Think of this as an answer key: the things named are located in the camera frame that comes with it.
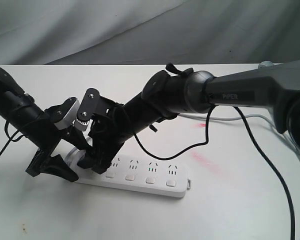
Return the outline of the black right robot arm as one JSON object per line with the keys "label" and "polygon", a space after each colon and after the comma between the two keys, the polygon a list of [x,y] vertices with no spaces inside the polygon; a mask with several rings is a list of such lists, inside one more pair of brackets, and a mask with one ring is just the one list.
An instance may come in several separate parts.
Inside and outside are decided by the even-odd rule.
{"label": "black right robot arm", "polygon": [[300,60],[224,76],[168,64],[124,104],[89,88],[79,112],[91,122],[93,143],[77,165],[102,174],[134,134],[179,114],[205,114],[214,106],[265,108],[275,129],[289,133],[300,149]]}

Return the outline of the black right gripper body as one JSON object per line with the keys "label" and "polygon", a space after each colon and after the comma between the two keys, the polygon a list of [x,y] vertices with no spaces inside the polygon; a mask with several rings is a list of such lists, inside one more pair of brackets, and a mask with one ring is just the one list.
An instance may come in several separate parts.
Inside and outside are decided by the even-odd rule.
{"label": "black right gripper body", "polygon": [[88,136],[92,138],[92,147],[85,154],[92,158],[92,166],[97,162],[112,163],[125,141],[131,137],[122,111],[122,107],[126,106],[101,96],[95,88],[86,90],[76,117],[91,123]]}

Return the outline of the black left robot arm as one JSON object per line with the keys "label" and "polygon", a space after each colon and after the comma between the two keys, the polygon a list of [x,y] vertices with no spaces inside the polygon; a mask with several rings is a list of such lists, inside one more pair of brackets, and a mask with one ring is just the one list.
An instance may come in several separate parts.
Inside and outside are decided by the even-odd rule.
{"label": "black left robot arm", "polygon": [[32,177],[43,173],[69,182],[79,179],[61,155],[52,156],[61,140],[78,150],[90,148],[83,133],[73,124],[79,105],[76,97],[69,97],[62,104],[42,110],[34,98],[0,67],[0,116],[6,121],[5,128],[12,125],[38,148],[25,170]]}

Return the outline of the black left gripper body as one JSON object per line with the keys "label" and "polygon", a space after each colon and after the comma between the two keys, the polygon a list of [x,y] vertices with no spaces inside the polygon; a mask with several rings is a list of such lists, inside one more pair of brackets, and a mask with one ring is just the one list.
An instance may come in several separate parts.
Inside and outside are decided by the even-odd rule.
{"label": "black left gripper body", "polygon": [[41,165],[49,158],[61,140],[65,140],[65,129],[59,130],[53,122],[51,115],[55,106],[44,110],[38,120],[32,123],[27,130],[27,138],[33,142],[38,150],[25,170],[32,177],[43,174],[40,171]]}

